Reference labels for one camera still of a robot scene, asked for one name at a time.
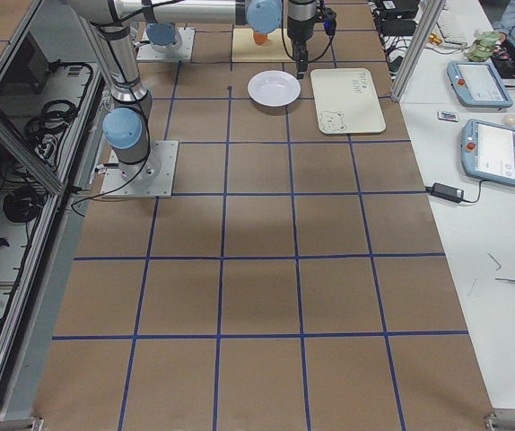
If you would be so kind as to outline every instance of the blue tablet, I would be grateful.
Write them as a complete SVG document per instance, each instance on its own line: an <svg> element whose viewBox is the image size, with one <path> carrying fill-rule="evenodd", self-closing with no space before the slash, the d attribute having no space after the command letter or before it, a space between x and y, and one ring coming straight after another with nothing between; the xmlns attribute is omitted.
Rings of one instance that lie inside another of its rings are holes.
<svg viewBox="0 0 515 431"><path fill-rule="evenodd" d="M493 63L451 61L447 75L459 101L465 106L509 108L512 98Z"/></svg>
<svg viewBox="0 0 515 431"><path fill-rule="evenodd" d="M515 128L470 119L463 128L461 162L469 177L515 187Z"/></svg>

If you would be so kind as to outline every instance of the blue joint cap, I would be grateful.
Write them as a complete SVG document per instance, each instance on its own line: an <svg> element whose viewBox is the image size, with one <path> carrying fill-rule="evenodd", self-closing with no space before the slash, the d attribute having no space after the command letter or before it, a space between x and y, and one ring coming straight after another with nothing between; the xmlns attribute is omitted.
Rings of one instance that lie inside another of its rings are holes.
<svg viewBox="0 0 515 431"><path fill-rule="evenodd" d="M127 150L142 136L142 120L133 110L116 108L104 118L102 130L110 145L117 150Z"/></svg>
<svg viewBox="0 0 515 431"><path fill-rule="evenodd" d="M258 33L269 34L282 23L281 0L252 0L246 11L246 21Z"/></svg>
<svg viewBox="0 0 515 431"><path fill-rule="evenodd" d="M146 25L148 39L159 46L170 45L176 40L176 26L170 22Z"/></svg>

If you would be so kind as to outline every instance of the white desk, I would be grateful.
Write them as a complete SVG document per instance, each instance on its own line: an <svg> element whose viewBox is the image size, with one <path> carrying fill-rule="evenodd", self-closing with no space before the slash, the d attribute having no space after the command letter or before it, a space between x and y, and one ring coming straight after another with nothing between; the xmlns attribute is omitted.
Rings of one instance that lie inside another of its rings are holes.
<svg viewBox="0 0 515 431"><path fill-rule="evenodd" d="M490 30L477 2L450 3L454 11L467 4L460 10L473 23L468 28ZM514 105L507 110L466 109L446 78L451 59L463 57L426 50L401 108L425 184L461 188L474 200L478 181L466 177L461 167L461 129L471 118L501 123L505 113L515 114L515 89L510 90ZM459 123L437 120L437 110L456 111ZM472 206L433 197L430 202L493 407L515 409L515 285L494 280L515 278L515 189L485 183L480 201ZM500 270L488 253L502 265Z"/></svg>

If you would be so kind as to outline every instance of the tablet screen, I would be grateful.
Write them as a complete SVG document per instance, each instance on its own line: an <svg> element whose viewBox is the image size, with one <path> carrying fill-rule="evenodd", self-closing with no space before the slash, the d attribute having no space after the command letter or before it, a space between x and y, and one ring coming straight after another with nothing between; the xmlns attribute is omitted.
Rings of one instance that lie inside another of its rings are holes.
<svg viewBox="0 0 515 431"><path fill-rule="evenodd" d="M515 179L515 132L486 124L478 127L477 170Z"/></svg>
<svg viewBox="0 0 515 431"><path fill-rule="evenodd" d="M489 66L482 64L458 65L474 101L504 101Z"/></svg>

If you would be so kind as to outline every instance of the white plate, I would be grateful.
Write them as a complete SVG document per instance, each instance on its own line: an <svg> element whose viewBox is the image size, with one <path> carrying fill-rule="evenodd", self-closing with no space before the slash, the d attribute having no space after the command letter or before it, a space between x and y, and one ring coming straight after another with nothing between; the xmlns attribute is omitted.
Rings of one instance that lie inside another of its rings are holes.
<svg viewBox="0 0 515 431"><path fill-rule="evenodd" d="M300 83L294 76L281 70L266 70L248 82L249 96L266 106L284 106L300 95Z"/></svg>

